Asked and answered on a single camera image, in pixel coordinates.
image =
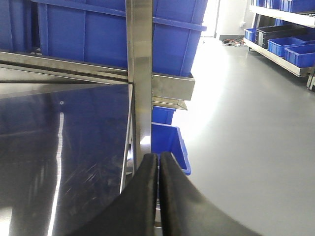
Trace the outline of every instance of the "metal post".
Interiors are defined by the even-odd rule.
[[[152,0],[126,0],[128,81],[134,84],[135,165],[151,152]]]

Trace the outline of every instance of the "metal rail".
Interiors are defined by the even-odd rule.
[[[128,71],[99,64],[0,52],[0,83],[128,83]],[[189,101],[195,80],[165,74],[152,75],[152,96]]]

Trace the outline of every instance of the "black plastic crate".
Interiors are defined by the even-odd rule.
[[[272,26],[256,29],[255,43],[264,49],[268,49],[268,39],[285,38],[306,34],[306,27],[299,25]]]

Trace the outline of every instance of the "reflective metal surface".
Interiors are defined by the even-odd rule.
[[[298,77],[308,76],[312,70],[312,68],[299,68],[296,65],[291,64],[290,62],[286,61],[285,59],[269,52],[268,50],[258,46],[257,44],[247,40],[244,38],[244,43],[249,46],[250,48],[254,49],[255,51],[259,52],[260,54],[264,55],[268,59],[272,60],[279,66],[282,66],[284,69],[290,71],[292,74]]]
[[[126,0],[128,81],[134,84],[135,156],[151,152],[152,0]]]
[[[185,101],[171,98],[152,97],[152,105],[158,107],[175,108],[179,110],[187,110]]]
[[[127,80],[128,77],[127,71],[120,68],[111,68],[104,65],[42,57],[38,55],[23,55],[0,52],[0,61],[6,64],[15,63],[23,66],[28,65],[34,69],[43,69],[43,67],[45,67],[49,70],[58,70],[65,73],[75,71],[77,73],[98,75],[123,80]]]
[[[195,79],[192,76],[188,78],[154,74],[152,76],[152,95],[190,101],[194,85]]]
[[[1,235],[64,236],[120,192],[128,85],[12,85],[0,85]]]
[[[126,84],[127,74],[124,69],[104,65],[0,52],[0,81],[5,83]],[[192,76],[152,75],[153,96],[190,100],[193,88]]]

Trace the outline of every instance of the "stainless steel frame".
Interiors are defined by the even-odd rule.
[[[126,0],[128,81],[134,84],[135,167],[151,152],[152,0]]]
[[[132,122],[131,105],[133,101],[132,95],[133,95],[133,86],[129,85],[129,114],[128,114],[127,133],[126,133],[126,142],[125,142],[125,150],[124,150],[124,163],[123,163],[122,178],[121,178],[121,183],[120,183],[120,193],[125,188],[125,184],[126,184],[128,147],[129,147],[129,142],[130,142],[130,134],[132,132],[131,130],[131,122]]]
[[[82,83],[82,81],[125,84],[128,83],[128,71],[98,64],[0,52],[0,83]],[[152,96],[169,99],[171,104],[174,103],[172,99],[183,103],[191,99],[194,84],[195,80],[192,76],[153,74]]]

